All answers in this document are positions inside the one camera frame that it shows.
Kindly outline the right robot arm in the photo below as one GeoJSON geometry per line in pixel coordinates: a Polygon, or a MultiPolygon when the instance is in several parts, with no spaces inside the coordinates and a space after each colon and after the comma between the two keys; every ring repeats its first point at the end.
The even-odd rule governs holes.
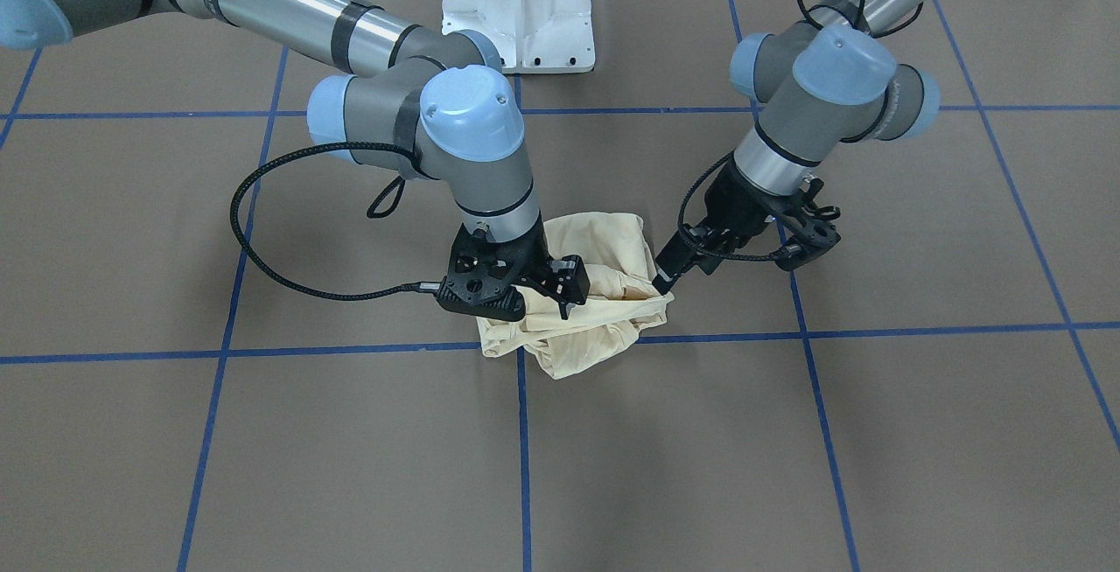
{"type": "Polygon", "coordinates": [[[528,313],[524,289],[556,301],[562,318],[587,301],[584,257],[550,254],[524,119],[500,50],[483,34],[441,34],[357,0],[3,0],[3,46],[66,45],[161,11],[240,27],[336,71],[305,110],[312,146],[249,174],[228,206],[235,240],[265,276],[340,302],[431,294],[445,310],[507,322],[528,313]],[[381,195],[393,201],[411,180],[448,185],[461,225],[441,280],[332,293],[280,276],[256,254],[240,221],[249,190],[280,166],[329,153],[392,170],[395,181],[381,195]]]}

